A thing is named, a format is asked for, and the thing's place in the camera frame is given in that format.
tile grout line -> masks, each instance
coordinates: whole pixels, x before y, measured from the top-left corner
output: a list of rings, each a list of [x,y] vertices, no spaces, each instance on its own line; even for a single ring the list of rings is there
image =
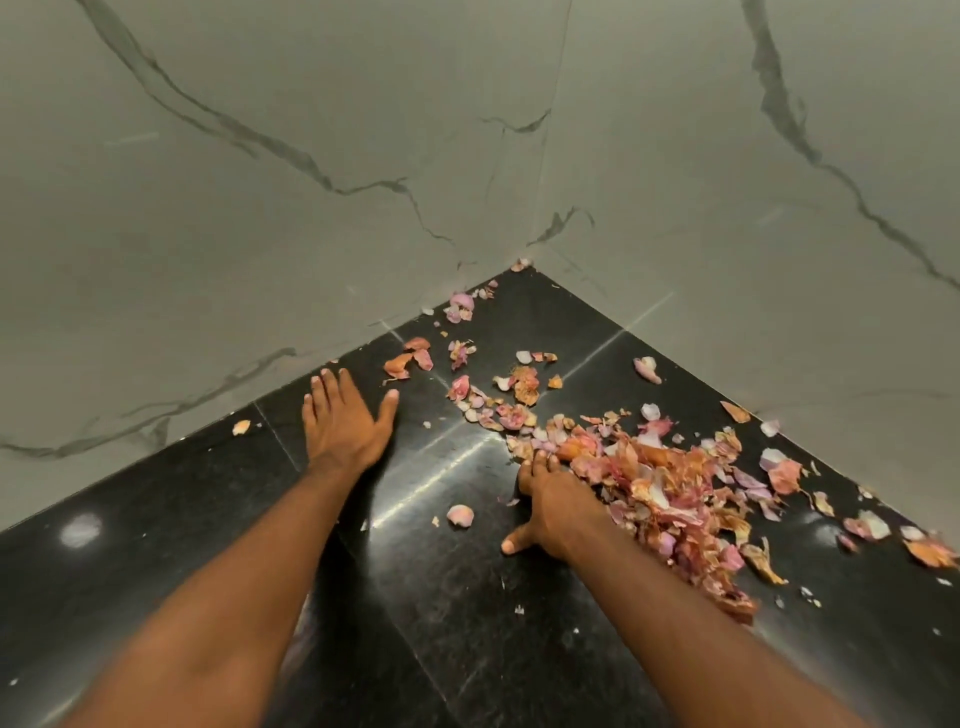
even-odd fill
[[[380,319],[380,325],[381,325],[382,327],[384,327],[385,329],[387,329],[387,330],[393,335],[393,337],[394,337],[398,342],[400,342],[401,345],[406,343],[405,341],[403,341],[403,337],[401,337],[398,333],[396,333],[396,331],[395,331],[393,328],[391,328],[391,326],[390,326],[386,321],[384,321],[383,319]],[[447,392],[450,391],[450,384],[449,384],[447,381],[445,381],[440,375],[435,374],[432,370],[431,370],[430,374],[433,375],[433,376],[430,377],[430,378],[436,379],[437,381],[439,381],[439,382],[444,386],[444,389],[445,389]]]
[[[267,418],[267,416],[264,414],[263,410],[260,409],[260,402],[259,402],[258,400],[254,400],[254,401],[253,401],[253,406],[256,408],[256,411],[260,413],[260,417],[263,418],[263,422],[266,423],[267,427],[268,427],[268,428],[270,429],[270,431],[273,433],[274,439],[276,440],[276,443],[277,443],[278,445],[280,445],[280,449],[282,449],[282,450],[283,450],[283,454],[287,456],[287,460],[290,461],[290,464],[294,467],[294,470],[297,472],[297,474],[300,474],[300,468],[299,468],[298,465],[297,465],[297,461],[294,460],[294,456],[290,454],[290,450],[288,450],[288,449],[287,449],[287,446],[285,446],[285,445],[283,444],[283,441],[280,440],[280,436],[279,436],[279,434],[277,434],[276,430],[274,429],[273,424],[270,422],[270,420],[269,420],[269,419]]]
[[[593,352],[591,352],[590,354],[588,354],[587,357],[586,357],[582,362],[580,362],[579,364],[577,364],[573,369],[571,369],[569,372],[567,372],[567,373],[564,375],[564,381],[566,381],[567,379],[571,378],[573,375],[575,375],[577,372],[579,372],[581,369],[583,369],[583,367],[586,366],[594,356],[596,356],[598,353],[600,353],[601,351],[603,351],[606,347],[608,347],[610,344],[612,344],[614,341],[616,341],[618,338],[620,338],[620,336],[622,336],[622,335],[625,334],[625,333],[633,333],[633,332],[631,331],[631,329],[632,329],[633,327],[635,327],[637,324],[639,324],[641,321],[643,321],[643,319],[645,319],[645,318],[646,318],[647,316],[649,316],[650,314],[654,313],[654,311],[656,311],[658,308],[660,308],[662,305],[664,305],[667,301],[669,301],[671,298],[673,298],[673,294],[674,294],[674,292],[673,292],[673,291],[670,291],[666,296],[664,296],[663,298],[661,298],[659,301],[657,301],[656,303],[654,303],[654,304],[653,304],[652,306],[650,306],[647,310],[645,310],[643,313],[641,313],[639,316],[637,316],[635,319],[633,319],[630,324],[628,324],[627,326],[625,326],[624,328],[622,328],[620,331],[618,331],[618,332],[615,333],[613,336],[611,336],[609,339],[607,339],[607,341],[605,341],[603,344],[601,344],[601,345],[598,346],[596,349],[594,349]]]

debris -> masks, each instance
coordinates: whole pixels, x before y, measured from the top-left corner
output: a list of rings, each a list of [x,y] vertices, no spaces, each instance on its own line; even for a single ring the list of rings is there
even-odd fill
[[[843,527],[865,541],[880,541],[890,535],[890,526],[873,511],[860,511],[855,519],[843,519]]]
[[[405,352],[417,352],[429,348],[430,342],[424,339],[422,336],[417,336],[416,338],[410,339],[410,341],[403,345],[403,350]]]
[[[926,538],[926,534],[915,525],[902,525],[900,535],[905,541],[920,541]]]
[[[836,518],[836,514],[833,512],[833,506],[828,503],[827,494],[823,491],[814,492],[813,504],[816,506],[817,510],[825,516],[830,516],[832,519]]]
[[[390,376],[390,379],[387,381],[394,381],[395,379],[409,379],[410,373],[407,371],[407,364],[410,363],[410,360],[413,357],[414,356],[409,352],[402,353],[400,356],[397,356],[384,364],[383,371]]]
[[[446,519],[461,528],[470,528],[473,509],[466,505],[455,505],[446,512]]]
[[[503,425],[493,419],[493,410],[488,407],[480,410],[480,416],[477,418],[477,422],[481,427],[491,429],[494,432],[503,432],[505,429]]]
[[[453,380],[450,391],[446,393],[446,398],[453,401],[460,401],[469,394],[470,377],[468,375],[458,376]]]
[[[518,402],[532,407],[540,398],[537,388],[540,380],[537,379],[537,370],[533,367],[516,367],[513,372],[514,397]]]
[[[957,554],[932,534],[920,541],[904,541],[914,558],[932,569],[956,569]]]
[[[467,311],[472,311],[475,303],[469,293],[455,293],[450,296],[450,305],[459,306]]]
[[[780,514],[777,513],[777,506],[774,504],[773,497],[759,500],[758,503],[760,505],[760,511],[763,513],[763,518],[767,521],[780,522]]]
[[[840,544],[848,553],[859,553],[860,546],[846,533],[837,534],[837,543]]]
[[[780,432],[780,421],[770,420],[769,422],[761,423],[760,432],[762,432],[767,437],[773,437],[778,432]]]
[[[640,414],[643,415],[643,419],[648,422],[651,420],[659,420],[660,408],[655,404],[644,404],[640,407]]]
[[[773,568],[770,566],[770,544],[766,536],[763,537],[762,541],[763,548],[754,546],[753,544],[744,544],[740,547],[740,553],[743,554],[743,557],[750,562],[750,565],[771,584],[777,586],[789,584],[790,582],[786,579],[780,578],[774,573]]]
[[[634,369],[647,381],[652,381],[654,384],[663,384],[663,380],[657,375],[657,360],[653,356],[634,359]]]
[[[770,477],[770,484],[774,492],[781,496],[789,496],[800,490],[800,463],[796,460],[786,458],[781,460],[775,467],[767,471]]]
[[[750,421],[750,413],[743,407],[738,407],[735,404],[731,404],[730,402],[724,400],[721,400],[720,403],[723,405],[723,408],[727,410],[727,414],[733,417],[734,422],[738,423],[739,425],[744,425]]]
[[[450,352],[450,361],[453,363],[450,365],[450,369],[456,372],[460,367],[464,366],[467,363],[467,356],[472,353],[476,353],[477,348],[473,346],[469,340],[460,341],[451,341],[450,346],[447,347],[447,350]]]
[[[430,352],[426,349],[417,349],[414,352],[414,361],[417,362],[417,366],[423,369],[425,372],[429,372],[433,369],[433,359],[430,358]]]
[[[769,473],[787,457],[778,449],[767,448],[760,454],[760,467]]]

black tile floor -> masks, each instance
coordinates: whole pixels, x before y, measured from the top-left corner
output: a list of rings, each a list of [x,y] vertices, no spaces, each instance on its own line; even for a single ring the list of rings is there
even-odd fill
[[[478,301],[472,322],[443,320],[451,338],[475,340],[478,352],[463,370],[475,383],[505,374],[517,350],[551,351],[564,389],[541,397],[541,419],[621,406],[637,412],[655,401],[688,441],[730,422],[719,393],[546,277],[530,270],[498,280],[496,298]],[[500,556],[502,538],[528,515],[524,503],[503,504],[516,465],[499,435],[466,423],[444,398],[450,339],[435,318],[420,316],[340,360],[370,404],[386,389],[381,366],[400,341],[428,338],[437,367],[398,385],[395,439],[341,516],[267,725],[668,724],[576,577],[540,553]],[[645,354],[657,357],[662,386],[634,372],[632,359]],[[305,464],[307,379],[0,534],[0,725],[55,722],[158,602],[294,482]],[[235,438],[240,419],[254,425]],[[785,438],[763,437],[756,421],[737,432],[738,464],[754,475],[764,447],[811,459]],[[816,488],[841,517],[873,507],[894,527],[906,522],[818,467]],[[458,502],[476,512],[469,531],[443,521]],[[78,516],[96,518],[99,535],[69,547],[63,529]],[[936,577],[960,578],[913,563],[894,538],[857,556],[841,553],[838,528],[802,496],[790,499],[782,523],[755,521],[757,536],[770,538],[777,572],[790,580],[777,589],[741,572],[739,583],[763,602],[756,633],[877,725],[954,725],[960,584]],[[800,586],[823,607],[802,599]],[[750,679],[722,670],[718,679]]]

white marble wall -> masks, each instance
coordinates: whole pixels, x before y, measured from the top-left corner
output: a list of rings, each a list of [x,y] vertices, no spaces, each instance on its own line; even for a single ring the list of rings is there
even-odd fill
[[[596,225],[535,248],[958,542],[960,8],[882,5],[575,3],[537,219]]]
[[[882,5],[5,6],[0,527],[526,251],[960,541],[960,10]]]
[[[0,10],[0,526],[506,267],[567,9]]]

